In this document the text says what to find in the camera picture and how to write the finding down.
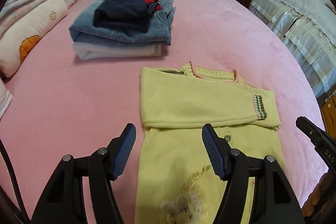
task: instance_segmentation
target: yellow cardigan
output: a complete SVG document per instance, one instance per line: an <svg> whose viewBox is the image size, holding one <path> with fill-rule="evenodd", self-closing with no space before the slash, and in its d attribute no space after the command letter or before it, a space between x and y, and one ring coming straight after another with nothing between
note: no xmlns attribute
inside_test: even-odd
<svg viewBox="0 0 336 224"><path fill-rule="evenodd" d="M145 140L140 153L136 224L211 224L226 182L213 172L202 141L211 123L247 156L273 155L284 167L275 131L281 125L272 91L247 85L236 72L194 67L141 71ZM243 220L253 201L250 178Z"/></svg>

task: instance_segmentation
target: pink blanket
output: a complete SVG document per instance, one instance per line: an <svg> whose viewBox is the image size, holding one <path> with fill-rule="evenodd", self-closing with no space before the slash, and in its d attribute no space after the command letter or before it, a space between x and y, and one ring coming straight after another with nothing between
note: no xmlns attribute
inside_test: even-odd
<svg viewBox="0 0 336 224"><path fill-rule="evenodd" d="M0 137L30 216L63 155L88 156L132 122L137 139L124 174L112 187L125 223L134 223L143 142L140 68L179 68L189 60L212 69L236 69L251 84L275 91L285 172L303 204L327 168L295 120L306 116L321 128L323 123L298 63L264 23L234 0L174 0L172 42L164 56L81 61L72 50L68 27L93 1L73 5L7 83L14 99L0 122ZM2 160L0 174L0 185L15 200ZM95 223L86 179L84 196L88 222Z"/></svg>

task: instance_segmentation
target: denim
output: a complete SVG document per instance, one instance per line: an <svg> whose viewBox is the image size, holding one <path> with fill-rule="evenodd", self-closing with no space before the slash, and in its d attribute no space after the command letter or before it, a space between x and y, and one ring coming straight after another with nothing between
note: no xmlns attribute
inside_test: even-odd
<svg viewBox="0 0 336 224"><path fill-rule="evenodd" d="M93 25L95 10L103 1L97 0L88 6L70 26L69 31L74 42L117 47L170 45L170 27L176 9L173 7L174 0L160 0L162 10L153 14L147 33L95 27Z"/></svg>

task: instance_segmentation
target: orange flower print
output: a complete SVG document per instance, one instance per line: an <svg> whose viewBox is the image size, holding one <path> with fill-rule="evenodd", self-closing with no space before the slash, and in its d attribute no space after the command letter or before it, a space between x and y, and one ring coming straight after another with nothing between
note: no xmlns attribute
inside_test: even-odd
<svg viewBox="0 0 336 224"><path fill-rule="evenodd" d="M21 63L27 57L28 53L35 47L35 45L40 41L39 35L34 35L33 37L28 37L22 41L20 46L20 60Z"/></svg>

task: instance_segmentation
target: bolt head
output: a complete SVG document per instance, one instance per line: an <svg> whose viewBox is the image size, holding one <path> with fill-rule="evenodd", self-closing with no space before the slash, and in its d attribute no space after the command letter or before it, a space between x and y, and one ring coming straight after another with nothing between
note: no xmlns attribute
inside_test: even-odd
<svg viewBox="0 0 336 224"><path fill-rule="evenodd" d="M98 149L98 154L99 155L104 155L106 153L107 153L107 148L102 147L102 148Z"/></svg>
<svg viewBox="0 0 336 224"><path fill-rule="evenodd" d="M69 161L69 160L71 160L71 155L65 155L64 157L63 157L63 160L64 161Z"/></svg>
<svg viewBox="0 0 336 224"><path fill-rule="evenodd" d="M231 149L231 154L233 156L238 156L240 154L240 151L236 148Z"/></svg>
<svg viewBox="0 0 336 224"><path fill-rule="evenodd" d="M272 155L268 155L266 157L266 159L269 161L269 162L274 162L275 161L275 158L272 156Z"/></svg>

